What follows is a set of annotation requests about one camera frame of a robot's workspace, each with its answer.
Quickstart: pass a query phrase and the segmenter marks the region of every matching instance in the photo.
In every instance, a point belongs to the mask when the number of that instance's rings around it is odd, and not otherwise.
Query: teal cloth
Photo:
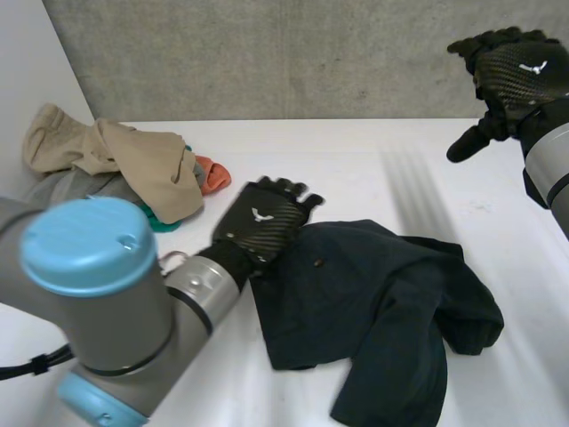
[[[152,212],[152,209],[150,209],[150,206],[144,204],[140,205],[139,208],[142,209],[142,212],[148,218],[148,222],[150,223],[150,228],[155,233],[170,233],[174,230],[177,230],[180,227],[180,225],[183,223],[183,220],[179,220],[172,224],[164,224],[163,222],[157,219],[156,215],[154,215],[154,212]]]

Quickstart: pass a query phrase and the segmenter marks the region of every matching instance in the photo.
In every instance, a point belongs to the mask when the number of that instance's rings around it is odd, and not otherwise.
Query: white table
[[[440,427],[569,425],[569,245],[548,212],[525,196],[519,147],[494,143],[453,165],[446,148],[471,120],[162,122],[141,130],[181,134],[224,164],[233,185],[205,210],[158,236],[160,253],[206,246],[214,223],[249,180],[306,182],[327,203],[313,221],[371,218],[401,234],[454,240],[492,290],[506,327],[479,357],[448,352]],[[63,337],[41,320],[0,306],[0,365],[54,350]],[[2,426],[83,426],[55,398],[67,366],[0,383]],[[150,426],[325,427],[349,369],[270,369],[252,294],[245,289]]]

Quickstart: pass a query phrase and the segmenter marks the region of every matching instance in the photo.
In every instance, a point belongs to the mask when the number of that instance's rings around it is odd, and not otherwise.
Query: gray cloth
[[[194,165],[194,176],[196,177],[197,185],[201,189],[207,179],[207,173],[205,173],[205,169],[198,162]]]
[[[194,175],[201,187],[206,176],[204,168],[198,162],[194,165]],[[117,197],[135,205],[143,203],[119,172],[98,173],[91,176],[78,168],[47,175],[24,199],[32,205],[46,209],[49,206],[87,196]]]

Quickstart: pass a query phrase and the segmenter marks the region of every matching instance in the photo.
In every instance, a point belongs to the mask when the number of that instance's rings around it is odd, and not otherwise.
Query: black cable
[[[65,363],[74,357],[73,352],[66,344],[50,354],[41,354],[30,360],[25,365],[18,367],[0,367],[0,381],[9,380],[17,376],[33,374],[40,375],[49,371],[50,367],[55,367]]]

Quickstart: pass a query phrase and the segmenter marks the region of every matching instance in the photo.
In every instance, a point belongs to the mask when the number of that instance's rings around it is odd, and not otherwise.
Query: white surface
[[[0,99],[0,196],[19,197],[35,181],[21,160],[21,141],[39,108],[53,102],[92,122],[40,0],[0,0]]]
[[[515,142],[495,143],[453,165],[446,148],[469,120],[135,125],[181,134],[234,178],[230,188],[207,198],[200,215],[158,237],[162,254],[206,246],[242,184],[263,174],[304,181],[326,197],[315,222],[371,218],[398,233],[456,240],[493,291],[506,328],[479,357],[447,353],[448,391],[439,426],[569,425],[569,245],[550,214],[525,196]],[[61,343],[52,326],[14,310],[1,309],[0,322],[13,325],[0,333],[2,364]],[[67,368],[0,383],[0,424],[84,426],[52,394]],[[312,371],[272,372],[247,288],[150,426],[338,425],[328,411],[348,368],[340,361]]]

